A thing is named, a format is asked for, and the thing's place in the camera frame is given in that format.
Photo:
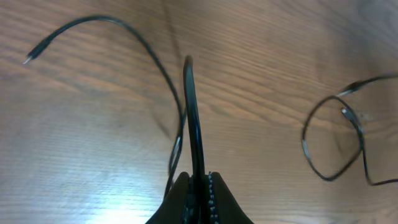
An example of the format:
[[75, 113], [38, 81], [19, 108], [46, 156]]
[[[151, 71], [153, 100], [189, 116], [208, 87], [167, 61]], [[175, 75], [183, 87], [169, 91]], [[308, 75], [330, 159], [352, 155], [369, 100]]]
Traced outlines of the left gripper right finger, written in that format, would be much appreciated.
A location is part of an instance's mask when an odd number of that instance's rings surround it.
[[208, 175], [208, 196], [209, 223], [253, 224], [218, 172]]

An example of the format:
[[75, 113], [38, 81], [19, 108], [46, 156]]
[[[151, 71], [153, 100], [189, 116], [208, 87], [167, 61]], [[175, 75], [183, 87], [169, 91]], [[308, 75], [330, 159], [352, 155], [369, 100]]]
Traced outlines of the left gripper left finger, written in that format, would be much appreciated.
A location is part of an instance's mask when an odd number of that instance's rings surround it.
[[182, 224], [188, 196], [190, 176], [182, 172], [157, 211], [146, 224]]

